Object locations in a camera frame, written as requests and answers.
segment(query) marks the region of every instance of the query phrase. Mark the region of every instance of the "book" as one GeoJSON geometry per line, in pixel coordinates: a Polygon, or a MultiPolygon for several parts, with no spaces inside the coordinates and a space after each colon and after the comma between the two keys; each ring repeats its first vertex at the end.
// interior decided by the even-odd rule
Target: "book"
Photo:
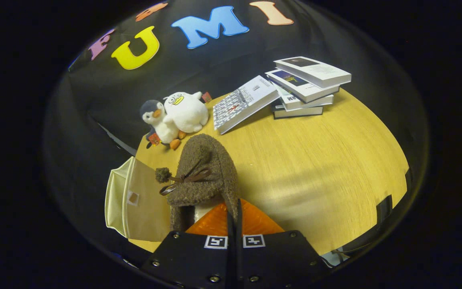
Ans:
{"type": "Polygon", "coordinates": [[[299,56],[275,60],[276,67],[321,88],[348,83],[352,75],[332,65],[299,56]]]}
{"type": "Polygon", "coordinates": [[[273,102],[271,104],[271,110],[274,113],[274,119],[290,118],[290,117],[301,117],[309,115],[321,115],[323,114],[323,106],[315,106],[313,108],[299,108],[287,112],[282,104],[279,102],[273,102]]]}
{"type": "Polygon", "coordinates": [[[340,89],[339,85],[331,86],[329,88],[321,88],[298,76],[287,73],[286,71],[282,71],[280,69],[269,71],[265,74],[276,84],[290,91],[291,94],[299,97],[299,99],[304,103],[308,103],[330,94],[337,93],[340,89]]]}
{"type": "Polygon", "coordinates": [[[220,134],[279,98],[275,86],[258,75],[213,107],[213,128],[220,134]]]}
{"type": "Polygon", "coordinates": [[[278,86],[275,83],[273,83],[273,85],[277,89],[277,92],[279,92],[279,95],[281,96],[279,99],[281,100],[281,103],[287,112],[291,110],[296,110],[298,108],[313,108],[314,106],[327,106],[329,104],[332,104],[332,101],[334,100],[334,95],[331,94],[305,104],[297,96],[291,94],[290,91],[285,90],[284,88],[278,86]]]}

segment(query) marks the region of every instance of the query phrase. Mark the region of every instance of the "penguin beak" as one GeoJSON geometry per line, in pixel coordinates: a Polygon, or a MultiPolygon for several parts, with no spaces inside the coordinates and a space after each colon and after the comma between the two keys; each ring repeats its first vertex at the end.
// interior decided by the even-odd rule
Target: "penguin beak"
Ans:
{"type": "Polygon", "coordinates": [[[161,114],[162,114],[162,110],[155,110],[152,113],[152,117],[156,118],[156,117],[159,117],[161,114]]]}
{"type": "Polygon", "coordinates": [[[176,98],[176,101],[173,103],[173,105],[177,106],[184,98],[185,98],[184,96],[180,96],[176,98]]]}

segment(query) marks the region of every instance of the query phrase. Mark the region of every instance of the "plush toy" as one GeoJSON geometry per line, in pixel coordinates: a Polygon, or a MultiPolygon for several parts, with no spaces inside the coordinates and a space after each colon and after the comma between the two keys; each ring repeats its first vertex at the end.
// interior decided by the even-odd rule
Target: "plush toy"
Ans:
{"type": "Polygon", "coordinates": [[[208,109],[200,101],[202,93],[174,93],[165,100],[165,122],[174,122],[185,133],[194,133],[208,122],[208,109]]]}
{"type": "Polygon", "coordinates": [[[165,146],[172,150],[178,148],[182,139],[186,136],[185,132],[179,130],[173,122],[165,122],[165,108],[157,100],[148,100],[140,108],[140,115],[146,123],[151,125],[151,130],[146,135],[149,137],[156,133],[165,146]]]}
{"type": "Polygon", "coordinates": [[[185,232],[215,205],[225,202],[234,221],[238,219],[238,176],[224,146],[209,135],[198,134],[187,141],[176,177],[168,168],[156,169],[156,180],[170,209],[171,230],[185,232]]]}

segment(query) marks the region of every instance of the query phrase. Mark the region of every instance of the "screw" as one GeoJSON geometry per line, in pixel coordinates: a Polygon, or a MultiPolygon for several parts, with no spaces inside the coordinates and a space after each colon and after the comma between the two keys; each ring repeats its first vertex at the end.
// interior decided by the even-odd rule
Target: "screw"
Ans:
{"type": "Polygon", "coordinates": [[[211,276],[211,277],[209,278],[209,281],[210,281],[210,282],[213,282],[213,283],[217,283],[217,282],[220,281],[220,277],[219,277],[219,276],[211,276]]]}

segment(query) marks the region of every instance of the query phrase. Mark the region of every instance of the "blue letter m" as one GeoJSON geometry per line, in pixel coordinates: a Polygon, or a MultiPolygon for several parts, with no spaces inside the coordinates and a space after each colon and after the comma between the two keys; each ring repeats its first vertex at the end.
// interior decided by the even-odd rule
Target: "blue letter m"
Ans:
{"type": "Polygon", "coordinates": [[[226,36],[246,33],[248,27],[243,26],[233,13],[233,6],[214,8],[209,16],[209,21],[194,16],[181,18],[172,23],[172,27],[179,27],[185,33],[189,43],[188,49],[194,49],[208,42],[207,38],[200,37],[197,33],[204,33],[211,38],[217,39],[220,35],[220,25],[224,27],[222,34],[226,36]]]}

